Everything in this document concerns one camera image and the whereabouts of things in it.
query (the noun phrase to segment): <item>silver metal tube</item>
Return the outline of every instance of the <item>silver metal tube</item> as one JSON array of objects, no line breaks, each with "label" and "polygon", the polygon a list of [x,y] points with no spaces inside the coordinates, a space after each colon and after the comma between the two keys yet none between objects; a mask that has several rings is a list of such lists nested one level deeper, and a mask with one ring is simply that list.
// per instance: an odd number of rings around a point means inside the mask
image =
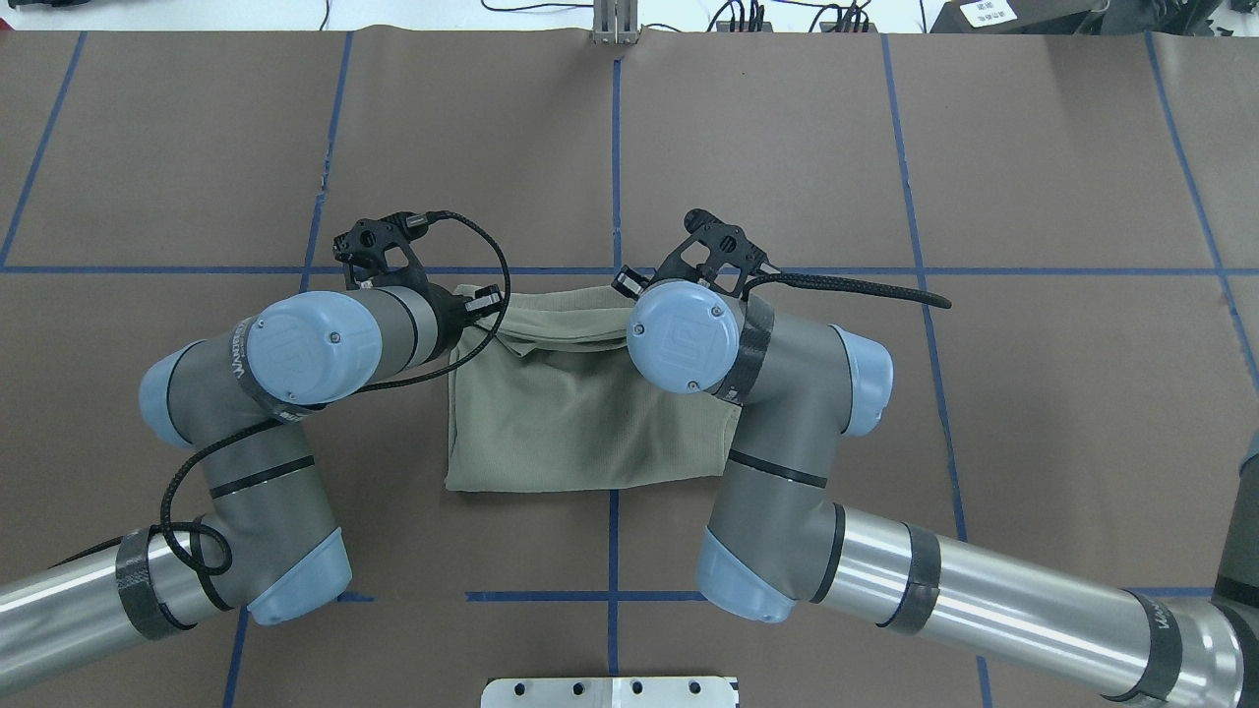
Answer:
[{"label": "silver metal tube", "polygon": [[844,552],[822,605],[886,622],[909,580],[909,529],[856,509],[845,508],[844,517]]},{"label": "silver metal tube", "polygon": [[1234,708],[1241,700],[1241,646],[1228,620],[1197,598],[1168,600],[1180,624],[1181,673],[1167,694],[1168,705]]},{"label": "silver metal tube", "polygon": [[922,630],[1122,695],[1146,670],[1149,624],[1132,595],[940,538],[940,587]]},{"label": "silver metal tube", "polygon": [[[188,534],[176,535],[186,548]],[[0,695],[145,641],[118,600],[116,558],[110,548],[0,587]],[[160,535],[149,543],[149,569],[180,622],[218,614]]]}]

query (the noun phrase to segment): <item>green fabric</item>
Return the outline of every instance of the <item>green fabric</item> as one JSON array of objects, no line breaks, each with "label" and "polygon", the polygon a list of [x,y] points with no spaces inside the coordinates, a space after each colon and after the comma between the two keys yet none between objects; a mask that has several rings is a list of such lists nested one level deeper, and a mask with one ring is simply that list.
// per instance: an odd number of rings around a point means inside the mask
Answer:
[{"label": "green fabric", "polygon": [[[720,475],[739,408],[647,383],[626,350],[631,307],[611,287],[512,294],[495,343],[447,377],[446,488],[623,489]],[[490,321],[465,330],[451,360]]]}]

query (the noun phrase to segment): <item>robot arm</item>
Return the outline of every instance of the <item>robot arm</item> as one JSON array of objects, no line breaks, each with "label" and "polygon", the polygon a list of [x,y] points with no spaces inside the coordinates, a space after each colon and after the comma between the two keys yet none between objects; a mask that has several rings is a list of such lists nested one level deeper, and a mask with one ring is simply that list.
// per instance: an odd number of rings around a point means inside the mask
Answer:
[{"label": "robot arm", "polygon": [[[648,380],[743,407],[696,571],[705,597],[764,622],[807,600],[1128,705],[1259,704],[1259,448],[1243,467],[1211,601],[1163,603],[832,504],[840,438],[879,422],[891,358],[748,296],[764,252],[738,227],[703,212],[686,226],[690,239],[655,277],[626,270],[616,285],[637,297],[627,336]],[[695,241],[710,258],[681,263]],[[739,270],[730,291],[714,285],[721,266]]]},{"label": "robot arm", "polygon": [[[409,243],[447,218],[485,236],[447,212],[360,220],[334,244],[347,292],[282,300],[149,370],[140,404],[150,427],[199,455],[213,450],[201,467],[214,510],[196,522],[209,530],[138,529],[117,548],[0,588],[0,695],[232,607],[273,625],[346,588],[341,530],[300,421],[442,357],[466,326],[506,307],[510,282],[506,294],[488,287],[468,299],[427,281]],[[394,248],[407,266],[388,266]]]}]

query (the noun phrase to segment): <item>white label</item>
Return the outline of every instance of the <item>white label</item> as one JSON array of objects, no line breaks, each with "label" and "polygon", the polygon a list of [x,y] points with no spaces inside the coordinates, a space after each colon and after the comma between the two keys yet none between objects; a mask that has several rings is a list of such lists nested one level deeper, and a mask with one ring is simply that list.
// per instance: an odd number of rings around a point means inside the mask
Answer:
[{"label": "white label", "polygon": [[1010,9],[1010,4],[1006,0],[981,0],[980,3],[962,5],[959,9],[966,15],[966,21],[971,23],[971,26],[998,25],[1019,19],[1019,15]]}]

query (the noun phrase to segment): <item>light blue joint cap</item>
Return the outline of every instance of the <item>light blue joint cap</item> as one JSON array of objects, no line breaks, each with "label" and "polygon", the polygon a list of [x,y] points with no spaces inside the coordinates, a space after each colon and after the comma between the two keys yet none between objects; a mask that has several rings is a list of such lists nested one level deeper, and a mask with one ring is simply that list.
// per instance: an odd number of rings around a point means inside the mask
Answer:
[{"label": "light blue joint cap", "polygon": [[251,602],[249,614],[259,625],[287,622],[336,600],[350,586],[351,577],[350,558],[337,527]]},{"label": "light blue joint cap", "polygon": [[170,406],[166,398],[170,392],[170,377],[175,374],[175,365],[179,364],[184,353],[203,341],[205,340],[198,339],[149,367],[145,378],[140,379],[140,417],[149,423],[149,427],[157,433],[162,442],[175,447],[191,447],[193,443],[179,435],[175,423],[170,420]]},{"label": "light blue joint cap", "polygon": [[891,354],[872,339],[844,331],[838,325],[831,329],[840,334],[849,353],[849,372],[852,374],[852,412],[849,413],[847,437],[866,435],[879,425],[883,409],[891,401]]},{"label": "light blue joint cap", "polygon": [[739,354],[739,321],[711,290],[686,281],[653,286],[626,326],[638,372],[670,393],[699,393],[725,378]]},{"label": "light blue joint cap", "polygon": [[777,624],[796,606],[794,600],[753,573],[706,528],[695,582],[709,602],[744,620]]},{"label": "light blue joint cap", "polygon": [[249,370],[287,403],[339,401],[368,383],[380,364],[380,325],[340,292],[295,295],[267,307],[249,328]]}]

